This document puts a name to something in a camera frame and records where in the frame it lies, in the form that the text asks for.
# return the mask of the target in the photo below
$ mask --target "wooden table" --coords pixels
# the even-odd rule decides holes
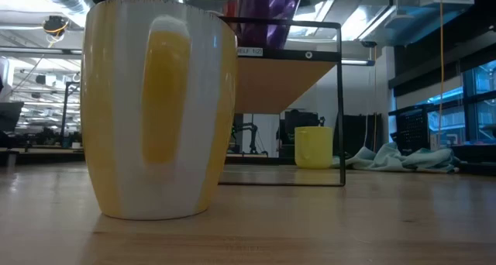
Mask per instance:
[[[350,171],[345,188],[221,186],[200,215],[132,222],[101,215],[82,163],[17,169],[0,174],[2,265],[496,260],[494,177]]]

